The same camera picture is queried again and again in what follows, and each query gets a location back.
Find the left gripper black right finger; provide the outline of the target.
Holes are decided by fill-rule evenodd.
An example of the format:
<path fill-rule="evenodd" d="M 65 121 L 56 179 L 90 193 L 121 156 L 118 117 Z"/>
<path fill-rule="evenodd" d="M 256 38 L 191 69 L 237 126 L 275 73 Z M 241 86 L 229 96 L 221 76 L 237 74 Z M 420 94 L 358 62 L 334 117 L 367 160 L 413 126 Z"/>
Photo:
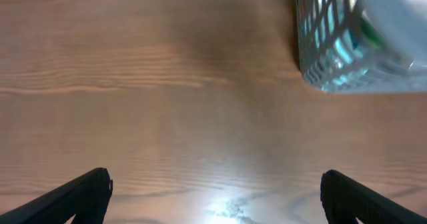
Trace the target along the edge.
<path fill-rule="evenodd" d="M 322 175 L 320 199 L 329 224 L 426 224 L 426 218 L 336 170 Z"/>

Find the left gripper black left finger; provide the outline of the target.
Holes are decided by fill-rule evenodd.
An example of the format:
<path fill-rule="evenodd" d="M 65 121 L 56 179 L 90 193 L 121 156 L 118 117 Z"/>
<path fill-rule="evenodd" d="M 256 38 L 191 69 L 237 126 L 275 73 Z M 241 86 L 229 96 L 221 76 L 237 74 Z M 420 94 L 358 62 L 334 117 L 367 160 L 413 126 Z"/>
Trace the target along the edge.
<path fill-rule="evenodd" d="M 108 170 L 95 168 L 66 184 L 1 215 L 3 224 L 102 224 L 113 193 Z"/>

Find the light teal snack packet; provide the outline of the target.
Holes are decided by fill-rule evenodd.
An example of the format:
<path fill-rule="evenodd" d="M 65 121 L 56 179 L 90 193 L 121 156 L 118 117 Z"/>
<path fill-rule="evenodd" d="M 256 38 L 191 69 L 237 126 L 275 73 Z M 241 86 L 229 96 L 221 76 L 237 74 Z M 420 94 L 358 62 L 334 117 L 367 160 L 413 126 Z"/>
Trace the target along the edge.
<path fill-rule="evenodd" d="M 302 77 L 324 92 L 347 93 L 365 84 L 361 78 L 367 69 L 347 70 L 363 57 L 363 51 L 352 47 L 349 29 L 339 30 L 345 16 L 345 5 L 337 2 L 323 17 L 306 15 L 298 21 Z"/>

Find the green lid glass jar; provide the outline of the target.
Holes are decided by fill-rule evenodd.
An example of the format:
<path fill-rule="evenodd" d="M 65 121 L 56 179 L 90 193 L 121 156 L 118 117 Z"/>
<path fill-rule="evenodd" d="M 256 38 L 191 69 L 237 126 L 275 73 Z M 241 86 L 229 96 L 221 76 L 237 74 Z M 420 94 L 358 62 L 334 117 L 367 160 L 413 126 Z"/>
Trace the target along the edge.
<path fill-rule="evenodd" d="M 371 26 L 371 24 L 365 19 L 360 19 L 360 31 L 363 37 L 373 46 L 374 48 L 385 49 L 386 44 L 380 34 Z"/>

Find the grey plastic lattice basket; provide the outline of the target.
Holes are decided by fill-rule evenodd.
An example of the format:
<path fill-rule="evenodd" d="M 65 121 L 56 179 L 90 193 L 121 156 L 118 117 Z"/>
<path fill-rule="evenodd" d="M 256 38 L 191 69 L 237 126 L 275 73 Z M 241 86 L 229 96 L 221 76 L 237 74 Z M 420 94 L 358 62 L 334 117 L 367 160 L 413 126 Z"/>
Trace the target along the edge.
<path fill-rule="evenodd" d="M 296 0 L 300 70 L 327 93 L 426 90 L 426 0 Z"/>

